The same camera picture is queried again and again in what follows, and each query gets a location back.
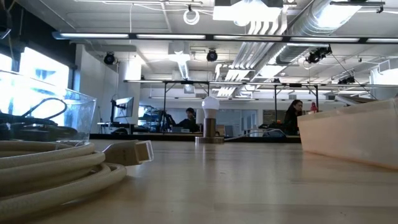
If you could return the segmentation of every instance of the woman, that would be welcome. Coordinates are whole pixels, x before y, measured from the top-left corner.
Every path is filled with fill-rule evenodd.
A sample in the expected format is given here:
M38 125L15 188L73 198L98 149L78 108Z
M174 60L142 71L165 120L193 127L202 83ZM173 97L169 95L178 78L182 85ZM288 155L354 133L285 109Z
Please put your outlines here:
M297 117L302 115L303 102L301 100L294 100L286 111L285 125L287 134L296 135L299 130L297 125Z

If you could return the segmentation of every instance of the person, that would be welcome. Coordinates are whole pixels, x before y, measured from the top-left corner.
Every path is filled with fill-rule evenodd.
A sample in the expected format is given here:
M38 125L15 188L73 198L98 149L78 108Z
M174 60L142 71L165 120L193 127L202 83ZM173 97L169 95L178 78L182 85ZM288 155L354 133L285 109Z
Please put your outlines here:
M199 126L197 126L197 121L195 119L195 110L188 108L186 111L187 118L178 123L178 127L183 129L189 129L190 132L199 131Z
M297 124L297 117L303 114L303 102L301 100L294 100L286 111L285 126L287 134L296 135L299 131Z

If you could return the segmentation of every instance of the security camera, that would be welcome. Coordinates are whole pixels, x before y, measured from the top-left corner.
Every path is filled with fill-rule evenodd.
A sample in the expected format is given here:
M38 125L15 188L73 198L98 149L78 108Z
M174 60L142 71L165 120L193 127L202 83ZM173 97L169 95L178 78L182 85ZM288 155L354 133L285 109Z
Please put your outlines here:
M207 61L208 62L215 62L217 61L217 53L216 50L209 50L209 52L207 53Z
M106 53L106 56L104 58L104 63L107 65L114 65L118 62L117 58L114 57L114 52L108 52Z
M11 15L6 9L0 9L0 39L4 39L11 31Z

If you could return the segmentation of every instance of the clear plastic bin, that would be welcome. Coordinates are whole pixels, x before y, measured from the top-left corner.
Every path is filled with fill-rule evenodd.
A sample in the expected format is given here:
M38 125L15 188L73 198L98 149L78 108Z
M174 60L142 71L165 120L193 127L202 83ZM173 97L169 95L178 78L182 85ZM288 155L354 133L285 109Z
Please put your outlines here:
M96 99L0 70L0 140L87 141Z

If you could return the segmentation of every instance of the desk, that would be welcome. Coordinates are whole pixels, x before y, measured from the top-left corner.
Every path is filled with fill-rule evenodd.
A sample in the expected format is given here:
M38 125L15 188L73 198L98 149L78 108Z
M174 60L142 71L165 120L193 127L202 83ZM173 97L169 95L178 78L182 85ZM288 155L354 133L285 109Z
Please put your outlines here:
M115 141L93 141L105 148ZM29 223L396 224L396 172L300 144L152 142L155 160L92 199Z
M103 134L102 133L102 128L104 128L104 133L107 134L105 128L108 128L108 127L126 128L129 131L130 134L134 131L134 124L113 123L111 125L110 122L106 122L106 123L97 123L97 125L100 125L100 129L99 129L99 133L100 134Z

